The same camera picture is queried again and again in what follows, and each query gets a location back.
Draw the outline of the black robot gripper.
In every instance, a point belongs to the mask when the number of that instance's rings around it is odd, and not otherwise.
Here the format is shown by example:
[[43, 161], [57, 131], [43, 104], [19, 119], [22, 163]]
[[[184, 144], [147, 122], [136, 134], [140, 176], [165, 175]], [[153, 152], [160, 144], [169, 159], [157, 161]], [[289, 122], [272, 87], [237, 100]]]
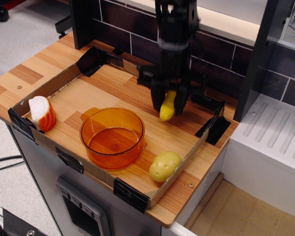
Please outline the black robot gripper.
[[176, 90], [176, 116], [182, 114], [190, 95], [206, 95], [207, 75], [190, 69], [189, 63], [187, 50], [162, 50], [158, 65], [138, 66], [137, 83], [150, 89], [155, 110], [160, 111], [168, 90]]

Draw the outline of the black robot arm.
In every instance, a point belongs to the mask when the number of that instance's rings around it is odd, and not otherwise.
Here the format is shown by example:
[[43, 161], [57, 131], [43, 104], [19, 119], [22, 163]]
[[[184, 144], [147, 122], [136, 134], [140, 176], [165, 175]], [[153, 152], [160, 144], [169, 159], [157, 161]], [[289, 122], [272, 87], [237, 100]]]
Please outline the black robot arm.
[[189, 39], [199, 29], [195, 0], [157, 0], [158, 65], [139, 65], [138, 84], [150, 88], [162, 121], [180, 115], [191, 95], [204, 97], [207, 75], [190, 69]]

